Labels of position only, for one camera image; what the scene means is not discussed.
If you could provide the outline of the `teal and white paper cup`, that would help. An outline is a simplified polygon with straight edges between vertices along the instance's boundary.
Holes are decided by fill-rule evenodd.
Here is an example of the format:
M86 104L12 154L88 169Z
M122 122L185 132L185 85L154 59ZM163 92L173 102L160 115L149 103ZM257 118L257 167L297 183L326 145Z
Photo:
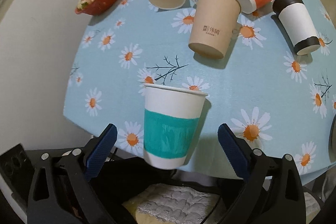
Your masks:
M207 94L198 90L144 84L143 158L159 169L183 166Z

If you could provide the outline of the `black and white paper cup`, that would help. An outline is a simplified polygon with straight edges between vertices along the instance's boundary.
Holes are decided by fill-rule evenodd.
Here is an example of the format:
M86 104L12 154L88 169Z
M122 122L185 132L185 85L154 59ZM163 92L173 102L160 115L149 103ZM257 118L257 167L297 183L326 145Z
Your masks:
M317 31L303 0L273 0L273 12L284 27L298 56L319 49Z

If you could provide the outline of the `brown kraft paper cup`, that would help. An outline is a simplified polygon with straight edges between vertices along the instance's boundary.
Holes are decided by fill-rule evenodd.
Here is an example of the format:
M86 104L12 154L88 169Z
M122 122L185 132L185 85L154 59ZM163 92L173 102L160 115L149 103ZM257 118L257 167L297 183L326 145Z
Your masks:
M201 56L222 59L240 12L238 0L198 0L189 48Z

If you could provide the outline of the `beige ceramic mug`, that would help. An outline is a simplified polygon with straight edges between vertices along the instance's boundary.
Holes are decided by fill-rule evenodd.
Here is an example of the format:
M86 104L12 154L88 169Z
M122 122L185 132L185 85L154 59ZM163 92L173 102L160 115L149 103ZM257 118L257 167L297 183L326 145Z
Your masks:
M334 116L332 124L331 124L328 152L329 152L330 161L335 162L335 157L336 157L336 115Z

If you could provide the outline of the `grey patterned seat cushion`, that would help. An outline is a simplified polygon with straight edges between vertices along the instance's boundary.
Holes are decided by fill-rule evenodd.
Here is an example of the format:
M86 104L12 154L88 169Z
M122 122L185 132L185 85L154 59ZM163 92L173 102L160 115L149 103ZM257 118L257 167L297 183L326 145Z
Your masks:
M137 223L218 223L226 212L217 194L154 184L123 203Z

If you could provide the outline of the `blue daisy tablecloth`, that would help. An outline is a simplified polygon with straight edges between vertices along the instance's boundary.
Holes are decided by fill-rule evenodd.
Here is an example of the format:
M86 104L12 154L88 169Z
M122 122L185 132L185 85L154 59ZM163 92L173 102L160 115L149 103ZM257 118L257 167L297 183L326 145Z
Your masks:
M195 9L164 11L148 0L119 0L88 24L71 70L63 114L93 135L116 125L116 146L143 150L145 84L207 93L185 171L233 178L217 139L226 123L267 155L293 155L303 182L335 166L335 28L320 0L303 0L321 43L295 56L265 6L240 15L226 56L211 60L188 42Z

